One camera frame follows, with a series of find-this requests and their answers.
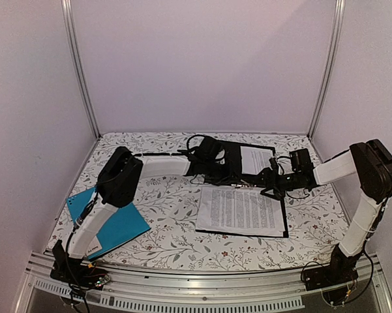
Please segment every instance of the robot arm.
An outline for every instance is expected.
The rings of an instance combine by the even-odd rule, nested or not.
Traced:
[[[163,175],[185,175],[190,162],[185,156],[142,156],[136,158],[124,147],[119,148],[98,176],[96,192],[90,203],[95,204],[90,212],[87,208],[75,221],[76,232],[72,236],[68,254],[70,258],[82,259],[93,238],[107,220],[132,202],[138,181],[143,178]]]
[[[356,143],[343,154],[313,169],[317,184],[332,183],[347,175],[358,174],[361,197],[350,227],[335,246],[327,267],[303,273],[306,288],[324,288],[357,278],[355,265],[365,243],[382,219],[387,201],[392,197],[392,155],[379,140]]]

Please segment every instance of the black clipboard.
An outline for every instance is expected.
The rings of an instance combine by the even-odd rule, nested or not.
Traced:
[[[271,150],[273,152],[273,156],[275,156],[275,148],[274,147],[268,147],[264,145],[251,145],[249,143],[241,143],[241,142],[227,142],[225,140],[219,140],[220,144],[222,144],[223,148],[226,151],[226,158],[225,162],[231,162],[232,163],[232,170],[236,171],[240,177],[252,177],[253,175],[251,174],[242,174],[242,156],[241,156],[241,147],[252,147],[252,148],[259,148],[259,149],[267,149]],[[243,236],[243,237],[263,237],[263,238],[289,238],[288,234],[288,226],[287,226],[287,214],[286,214],[286,204],[284,200],[280,201],[281,205],[281,213],[282,213],[282,220],[284,223],[284,231],[282,233],[281,237],[274,237],[274,236],[252,236],[252,235],[241,235],[238,233],[228,233],[230,235],[237,235],[237,236]]]

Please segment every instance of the white label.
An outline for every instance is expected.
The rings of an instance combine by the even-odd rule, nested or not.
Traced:
[[[98,241],[97,236],[93,238],[93,240],[90,242],[89,248],[87,249],[87,252],[85,253],[86,256],[90,256],[97,251],[102,250],[103,247],[100,244],[100,241]]]
[[[264,168],[271,166],[269,159],[273,158],[273,152],[269,149],[241,146],[242,174],[256,175]]]

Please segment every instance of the clipboard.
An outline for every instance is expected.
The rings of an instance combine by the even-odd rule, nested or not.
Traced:
[[[219,140],[219,142],[222,144],[223,148],[226,151],[226,161],[232,163],[232,170],[236,171],[240,177],[248,178],[248,177],[253,177],[254,175],[251,174],[242,174],[242,155],[241,155],[241,147],[252,147],[252,148],[257,148],[257,149],[267,149],[270,150],[275,156],[275,148],[274,147],[269,147],[269,146],[264,146],[264,145],[253,145],[249,143],[241,143],[241,142],[228,142],[225,140]],[[211,183],[209,179],[205,178],[205,183]],[[264,237],[264,238],[289,238],[289,233],[288,233],[288,225],[287,225],[287,214],[286,214],[286,204],[284,200],[280,201],[281,205],[281,213],[282,213],[282,218],[283,218],[283,223],[284,223],[284,231],[282,233],[281,237],[273,237],[273,236],[245,236],[245,235],[240,235],[236,233],[231,233],[232,235],[240,235],[244,237]]]

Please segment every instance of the vertical metal pole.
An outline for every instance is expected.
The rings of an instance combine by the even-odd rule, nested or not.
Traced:
[[[63,6],[65,29],[67,30],[68,45],[70,47],[72,62],[74,63],[74,69],[76,71],[78,86],[80,87],[80,93],[83,99],[84,109],[95,138],[99,138],[100,130],[98,129],[96,115],[94,113],[93,106],[91,105],[89,91],[87,88],[87,84],[85,83],[85,76],[81,63],[80,52],[78,51],[77,37],[74,28],[74,18],[72,17],[71,0],[61,0],[61,2]]]
[[[337,0],[335,5],[335,17],[333,19],[331,42],[329,45],[329,53],[327,54],[324,77],[322,80],[322,84],[320,85],[318,101],[314,109],[312,123],[310,124],[309,131],[307,134],[310,140],[313,140],[313,137],[316,133],[316,129],[319,123],[319,118],[320,115],[322,114],[322,109],[325,103],[327,90],[329,89],[329,82],[331,79],[333,66],[335,64],[335,57],[338,50],[340,32],[342,29],[342,21],[344,18],[344,7],[345,7],[345,0]]]

